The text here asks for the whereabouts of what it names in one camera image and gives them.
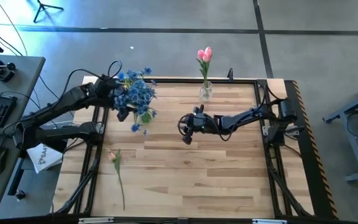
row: white paper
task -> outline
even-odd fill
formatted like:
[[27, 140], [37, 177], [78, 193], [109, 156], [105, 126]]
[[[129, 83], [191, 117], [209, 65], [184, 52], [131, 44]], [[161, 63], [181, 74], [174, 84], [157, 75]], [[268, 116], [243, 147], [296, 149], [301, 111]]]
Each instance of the white paper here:
[[28, 149], [27, 153], [37, 174], [62, 162], [63, 154], [44, 144], [39, 144], [34, 148]]

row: concrete floor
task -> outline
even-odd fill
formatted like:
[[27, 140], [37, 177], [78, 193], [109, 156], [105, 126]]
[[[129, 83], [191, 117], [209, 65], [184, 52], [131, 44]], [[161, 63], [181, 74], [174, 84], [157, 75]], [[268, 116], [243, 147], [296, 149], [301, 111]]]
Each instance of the concrete floor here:
[[[258, 28], [252, 0], [67, 0], [45, 4], [48, 9], [33, 24], [37, 10], [32, 0], [0, 0], [13, 22], [27, 26], [75, 28], [238, 29]], [[259, 0], [266, 30], [358, 30], [358, 0]], [[0, 35], [24, 51], [9, 21], [0, 10]], [[41, 76], [58, 95], [70, 71], [81, 67], [106, 73], [115, 59], [124, 68], [150, 66], [155, 75], [199, 76], [196, 51], [214, 49], [211, 76], [224, 77], [229, 68], [235, 77], [267, 76], [258, 34], [123, 33], [123, 32], [21, 32], [29, 55], [47, 61]], [[273, 76], [297, 80], [323, 160], [341, 220], [358, 221], [358, 182], [344, 176], [358, 172], [342, 124], [324, 124], [321, 118], [357, 96], [358, 35], [266, 35]], [[78, 74], [70, 86], [81, 83]], [[44, 105], [53, 96], [42, 83], [36, 90]], [[29, 104], [26, 113], [35, 110]], [[63, 116], [59, 121], [70, 119]], [[0, 218], [42, 215], [49, 212], [58, 172], [35, 175], [26, 171], [19, 186], [27, 192], [16, 202], [4, 197]], [[41, 197], [37, 192], [47, 196]]]

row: wooden table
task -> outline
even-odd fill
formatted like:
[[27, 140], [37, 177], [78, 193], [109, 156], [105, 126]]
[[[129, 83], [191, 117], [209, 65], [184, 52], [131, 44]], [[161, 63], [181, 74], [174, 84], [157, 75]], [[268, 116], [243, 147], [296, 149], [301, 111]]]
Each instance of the wooden table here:
[[[85, 77], [83, 82], [95, 80]], [[278, 97], [286, 97], [282, 79], [268, 80], [268, 84]], [[158, 116], [142, 127], [147, 129], [146, 136], [130, 131], [132, 116], [120, 123], [116, 111], [109, 113], [91, 215], [273, 218], [259, 122], [240, 127], [228, 142], [217, 135], [194, 134], [192, 144], [186, 145], [177, 122], [194, 106], [200, 106], [200, 84], [159, 83], [155, 89], [158, 98], [151, 107]], [[213, 92], [213, 99], [204, 108], [210, 115], [235, 115], [257, 106], [253, 85], [214, 84]], [[79, 110], [74, 121], [90, 121], [92, 114], [92, 107]], [[286, 139], [286, 143], [298, 150], [296, 141]], [[114, 164], [107, 158], [108, 150], [118, 149], [123, 153], [125, 210]], [[78, 185], [84, 153], [85, 146], [78, 146], [65, 154], [53, 199], [55, 208], [60, 208]], [[313, 213], [302, 159], [285, 147], [281, 153], [288, 188], [305, 210]], [[282, 193], [277, 189], [283, 210]]]

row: gray table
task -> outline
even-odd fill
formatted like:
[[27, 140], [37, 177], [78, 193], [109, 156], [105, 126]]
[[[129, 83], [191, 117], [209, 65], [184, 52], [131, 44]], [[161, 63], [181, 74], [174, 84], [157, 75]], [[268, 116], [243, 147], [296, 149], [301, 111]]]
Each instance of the gray table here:
[[[7, 83], [0, 81], [0, 93], [3, 91], [14, 91], [30, 96], [45, 63], [45, 58], [0, 55], [0, 59], [4, 63], [13, 62], [16, 65], [16, 74], [12, 80]], [[6, 94], [17, 97], [16, 107], [6, 122], [6, 124], [9, 124], [17, 121], [23, 115], [24, 109], [29, 100], [21, 95], [15, 95], [13, 93]], [[4, 136], [2, 136], [1, 133], [2, 129], [0, 128], [0, 145], [4, 139]], [[12, 139], [8, 139], [4, 146], [8, 147], [9, 151], [7, 155], [6, 168], [4, 172], [0, 174], [0, 202], [20, 153], [20, 151], [14, 147]]]

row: clear glass vase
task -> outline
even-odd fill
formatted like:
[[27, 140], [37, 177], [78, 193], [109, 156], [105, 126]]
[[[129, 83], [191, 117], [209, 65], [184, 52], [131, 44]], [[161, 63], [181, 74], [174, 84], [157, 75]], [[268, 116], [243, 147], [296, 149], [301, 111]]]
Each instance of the clear glass vase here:
[[212, 98], [212, 83], [206, 81], [200, 88], [200, 94], [198, 95], [202, 102], [207, 102]]

